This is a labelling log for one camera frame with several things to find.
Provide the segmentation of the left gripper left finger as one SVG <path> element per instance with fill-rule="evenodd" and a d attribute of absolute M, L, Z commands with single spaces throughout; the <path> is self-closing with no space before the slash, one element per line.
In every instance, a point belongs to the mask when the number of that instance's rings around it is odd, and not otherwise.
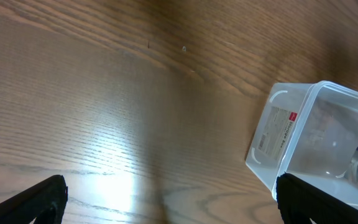
<path fill-rule="evenodd" d="M 0 223 L 61 224 L 68 201 L 64 176 L 53 175 L 0 203 Z"/>

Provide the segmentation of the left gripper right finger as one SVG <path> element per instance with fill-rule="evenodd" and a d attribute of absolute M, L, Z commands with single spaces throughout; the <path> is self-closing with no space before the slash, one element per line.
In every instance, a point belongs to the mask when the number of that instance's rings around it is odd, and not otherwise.
<path fill-rule="evenodd" d="M 276 180 L 276 197 L 284 224 L 358 224 L 358 210 L 292 174 Z"/>

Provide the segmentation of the clear plastic storage container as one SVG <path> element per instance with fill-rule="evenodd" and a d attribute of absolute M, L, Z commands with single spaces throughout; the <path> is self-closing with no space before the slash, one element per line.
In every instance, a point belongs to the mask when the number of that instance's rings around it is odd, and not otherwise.
<path fill-rule="evenodd" d="M 358 146 L 358 91 L 329 81 L 276 83 L 246 155 L 271 191 L 290 173 L 358 209 L 358 183 L 344 178 Z"/>

